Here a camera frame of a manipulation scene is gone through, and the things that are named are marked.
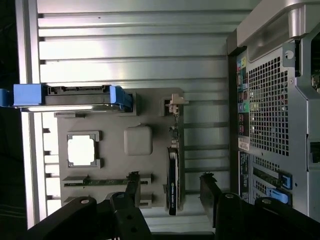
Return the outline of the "grey parts rack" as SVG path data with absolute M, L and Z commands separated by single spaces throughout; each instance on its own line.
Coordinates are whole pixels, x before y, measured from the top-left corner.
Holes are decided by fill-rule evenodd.
M 180 88 L 124 89 L 132 94 L 133 110 L 55 112 L 58 132 L 60 196 L 63 204 L 89 196 L 102 202 L 112 192 L 122 192 L 126 185 L 64 187 L 68 177 L 90 179 L 127 179 L 131 172 L 140 175 L 139 207 L 166 207 L 169 128 L 174 117 L 168 104 Z M 95 161 L 91 166 L 70 167 L 68 140 L 73 135 L 89 135 L 95 141 Z

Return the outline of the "silver CPU chip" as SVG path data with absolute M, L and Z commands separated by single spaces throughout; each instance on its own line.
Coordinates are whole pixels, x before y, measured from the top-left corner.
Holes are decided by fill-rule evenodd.
M 70 167 L 89 167 L 94 165 L 95 140 L 89 135 L 72 135 L 67 141 L 68 164 Z

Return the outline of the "hard disk in blue caddy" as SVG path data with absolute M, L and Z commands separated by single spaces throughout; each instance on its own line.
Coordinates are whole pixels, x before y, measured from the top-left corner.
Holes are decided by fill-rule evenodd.
M 132 112 L 133 95 L 120 86 L 49 86 L 14 84 L 0 88 L 0 107 L 21 112 Z

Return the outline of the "silver open PC case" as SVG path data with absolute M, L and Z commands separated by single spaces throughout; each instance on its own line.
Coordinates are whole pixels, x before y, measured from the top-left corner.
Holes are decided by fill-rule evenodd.
M 282 189 L 320 222 L 320 0 L 261 0 L 226 44 L 231 191 Z

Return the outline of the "green RAM stick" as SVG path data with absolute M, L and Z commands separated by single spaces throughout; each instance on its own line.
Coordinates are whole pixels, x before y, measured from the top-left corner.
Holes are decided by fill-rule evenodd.
M 64 187 L 88 187 L 88 186 L 117 186 L 126 185 L 127 179 L 91 179 L 87 177 L 67 177 L 63 181 Z

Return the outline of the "blue card retention clip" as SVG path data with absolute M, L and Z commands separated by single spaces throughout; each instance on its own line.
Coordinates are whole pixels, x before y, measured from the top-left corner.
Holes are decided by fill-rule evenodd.
M 281 188 L 267 187 L 266 195 L 286 205 L 292 206 L 292 195 L 289 192 L 282 190 Z
M 293 176 L 288 172 L 279 171 L 278 177 L 281 182 L 281 186 L 286 190 L 293 189 Z

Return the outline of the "graphics card with black shroud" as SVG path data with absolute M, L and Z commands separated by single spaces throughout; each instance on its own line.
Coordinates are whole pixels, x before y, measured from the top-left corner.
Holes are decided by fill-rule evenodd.
M 174 117 L 174 123 L 169 127 L 171 142 L 167 148 L 166 207 L 171 216 L 182 211 L 185 203 L 184 105 L 187 103 L 178 93 L 173 93 L 166 104 L 169 114 Z

